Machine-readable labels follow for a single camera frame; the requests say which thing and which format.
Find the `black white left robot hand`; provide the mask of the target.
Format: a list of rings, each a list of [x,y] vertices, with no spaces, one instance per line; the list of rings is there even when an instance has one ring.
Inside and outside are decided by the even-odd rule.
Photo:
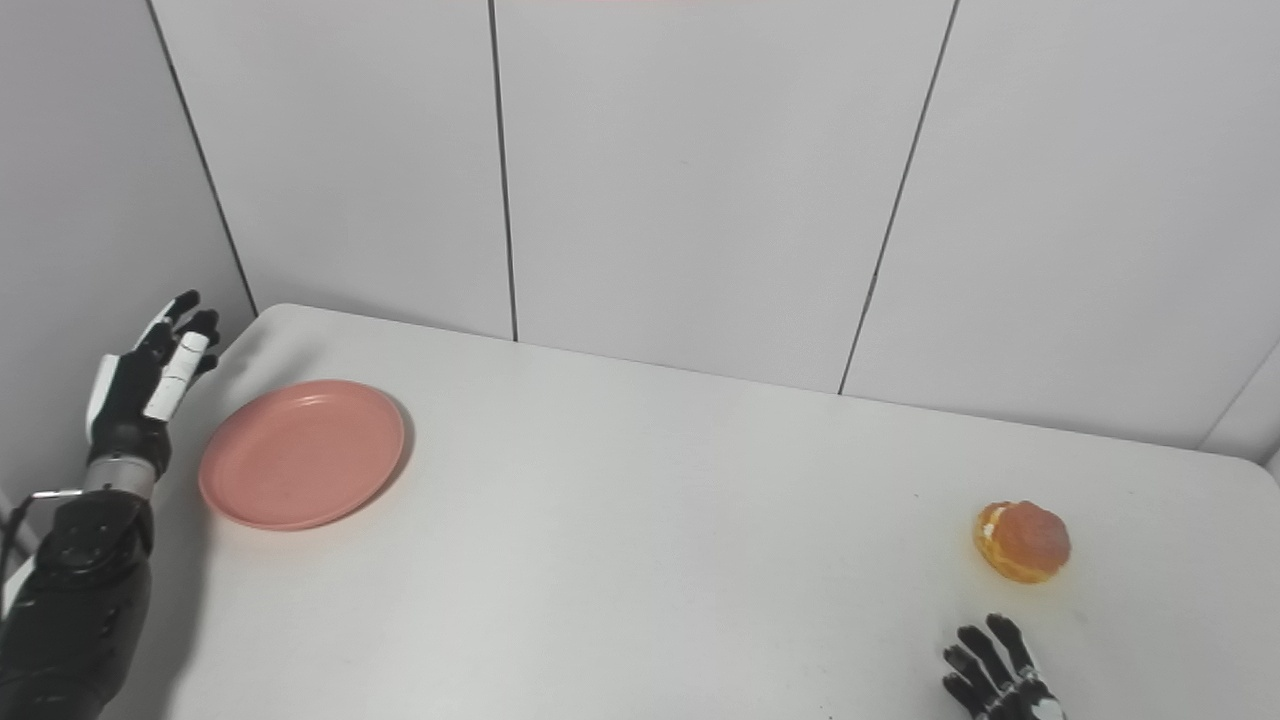
[[[220,315],[201,310],[201,295],[175,296],[124,354],[99,363],[84,416],[87,462],[136,459],[165,474],[172,460],[169,423],[191,386],[219,364]]]

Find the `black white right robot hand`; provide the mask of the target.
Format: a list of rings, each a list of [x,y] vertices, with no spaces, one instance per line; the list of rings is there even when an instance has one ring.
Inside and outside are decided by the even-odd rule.
[[[1068,717],[1012,619],[992,612],[983,626],[960,626],[956,639],[942,652],[950,673],[941,683],[969,717]]]

